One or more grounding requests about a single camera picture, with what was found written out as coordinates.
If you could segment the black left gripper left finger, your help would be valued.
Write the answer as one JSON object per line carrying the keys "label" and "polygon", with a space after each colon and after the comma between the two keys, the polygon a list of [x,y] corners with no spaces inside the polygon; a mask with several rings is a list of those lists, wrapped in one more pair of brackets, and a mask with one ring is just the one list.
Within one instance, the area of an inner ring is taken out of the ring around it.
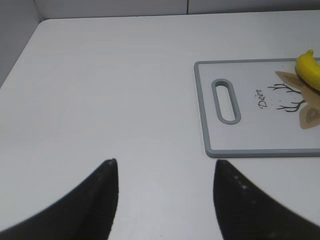
{"label": "black left gripper left finger", "polygon": [[105,160],[77,187],[36,215],[0,233],[2,240],[106,240],[119,199],[116,159]]}

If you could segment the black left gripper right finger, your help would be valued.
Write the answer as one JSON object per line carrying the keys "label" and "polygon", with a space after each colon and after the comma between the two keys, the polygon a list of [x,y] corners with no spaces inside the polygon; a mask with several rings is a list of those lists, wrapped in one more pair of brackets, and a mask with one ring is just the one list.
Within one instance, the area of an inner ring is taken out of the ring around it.
{"label": "black left gripper right finger", "polygon": [[218,159],[213,203],[225,240],[318,240],[320,227],[270,197],[229,161]]}

